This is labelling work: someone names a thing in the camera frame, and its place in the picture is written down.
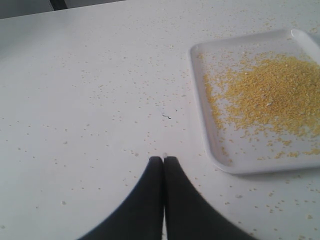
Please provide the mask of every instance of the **plastic tray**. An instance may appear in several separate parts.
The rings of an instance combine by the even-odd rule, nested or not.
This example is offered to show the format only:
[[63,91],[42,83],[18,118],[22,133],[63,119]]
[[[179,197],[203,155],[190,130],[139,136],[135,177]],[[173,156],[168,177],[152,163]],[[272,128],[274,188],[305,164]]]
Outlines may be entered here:
[[219,39],[194,45],[190,51],[191,68],[194,74],[194,89],[198,103],[206,151],[221,170],[231,174],[256,174],[295,170],[303,168],[320,167],[320,155],[300,154],[298,157],[290,157],[285,154],[281,158],[275,158],[277,152],[311,150],[311,144],[320,143],[320,137],[312,139],[298,139],[294,135],[286,135],[286,141],[292,141],[287,148],[279,142],[271,148],[268,141],[275,137],[282,137],[270,132],[269,137],[256,136],[258,141],[249,141],[243,138],[244,130],[235,130],[227,127],[225,131],[218,131],[212,117],[212,110],[206,97],[204,74],[212,74],[212,66],[222,63],[223,66],[232,66],[240,61],[244,52],[252,54],[274,52],[288,54],[299,58],[302,54],[309,56],[320,64],[319,46],[301,30],[280,29],[239,37]]

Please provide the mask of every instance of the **yellow granules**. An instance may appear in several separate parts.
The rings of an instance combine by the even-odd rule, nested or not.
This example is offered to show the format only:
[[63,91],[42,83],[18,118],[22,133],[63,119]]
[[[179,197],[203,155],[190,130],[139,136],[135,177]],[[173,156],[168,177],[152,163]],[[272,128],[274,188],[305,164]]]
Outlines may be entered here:
[[[256,127],[255,133],[316,137],[320,134],[320,66],[293,56],[278,54],[253,61],[244,58],[240,70],[204,75],[206,95],[218,129],[234,123],[237,129]],[[214,92],[212,84],[220,88]],[[226,99],[227,116],[217,100]]]

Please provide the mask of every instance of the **white tray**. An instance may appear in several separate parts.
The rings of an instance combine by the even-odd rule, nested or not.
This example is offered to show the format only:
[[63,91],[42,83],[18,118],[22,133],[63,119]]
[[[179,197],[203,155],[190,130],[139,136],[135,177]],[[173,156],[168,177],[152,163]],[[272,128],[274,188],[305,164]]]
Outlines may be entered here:
[[[212,65],[217,62],[223,63],[224,66],[231,66],[239,62],[244,52],[256,55],[270,51],[276,54],[289,54],[297,58],[301,56],[301,53],[305,53],[320,64],[319,46],[305,32],[296,29],[281,29],[204,42],[194,45],[189,51],[196,100],[200,110],[199,114],[202,116],[206,151],[210,153],[215,165],[225,172],[256,174],[320,167],[320,155],[300,154],[298,157],[285,156],[276,159],[270,147],[267,146],[271,136],[264,137],[261,134],[258,136],[259,141],[249,142],[248,139],[241,138],[244,135],[244,130],[235,131],[235,128],[230,126],[226,131],[218,132],[215,126],[212,110],[206,97],[204,74],[210,74],[213,69]],[[301,140],[296,139],[293,135],[286,135],[285,140],[292,140],[290,147],[284,149],[282,143],[274,144],[272,146],[274,155],[281,151],[302,153],[311,149],[312,143],[309,142],[309,139]],[[320,137],[313,140],[320,143]],[[266,159],[258,160],[262,156],[265,156]]]

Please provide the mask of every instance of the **pile of yellow granules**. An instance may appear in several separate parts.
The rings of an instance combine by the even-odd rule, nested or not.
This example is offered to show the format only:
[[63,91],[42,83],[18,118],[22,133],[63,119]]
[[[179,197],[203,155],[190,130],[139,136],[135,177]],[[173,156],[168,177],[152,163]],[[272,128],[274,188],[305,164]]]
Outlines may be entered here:
[[[283,54],[268,58],[261,54],[254,62],[244,59],[240,70],[227,68],[223,73],[204,75],[218,129],[233,123],[236,129],[256,127],[256,133],[320,135],[320,66]],[[227,114],[220,111],[221,99],[228,102]]]

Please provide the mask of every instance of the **table surface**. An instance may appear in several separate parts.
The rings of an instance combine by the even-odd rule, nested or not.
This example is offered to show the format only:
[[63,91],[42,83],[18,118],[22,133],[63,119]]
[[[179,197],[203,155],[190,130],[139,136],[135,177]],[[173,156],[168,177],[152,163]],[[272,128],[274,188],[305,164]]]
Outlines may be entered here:
[[127,0],[0,20],[0,238],[76,239],[124,200],[150,156],[171,155],[258,239],[320,239],[319,169],[215,168],[188,61],[202,41],[316,33],[319,10],[319,0]]

